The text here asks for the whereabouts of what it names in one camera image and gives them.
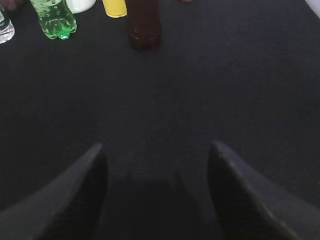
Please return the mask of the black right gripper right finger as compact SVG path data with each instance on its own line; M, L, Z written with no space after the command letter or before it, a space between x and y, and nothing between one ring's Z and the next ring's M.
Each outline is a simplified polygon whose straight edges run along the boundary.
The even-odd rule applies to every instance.
M208 188L225 240L318 240L320 209L274 184L215 141Z

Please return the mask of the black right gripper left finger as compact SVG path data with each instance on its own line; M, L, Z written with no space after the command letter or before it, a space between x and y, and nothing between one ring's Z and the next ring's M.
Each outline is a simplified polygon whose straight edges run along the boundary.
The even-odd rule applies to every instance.
M2 240L91 240L108 189L101 144L46 186L0 213Z

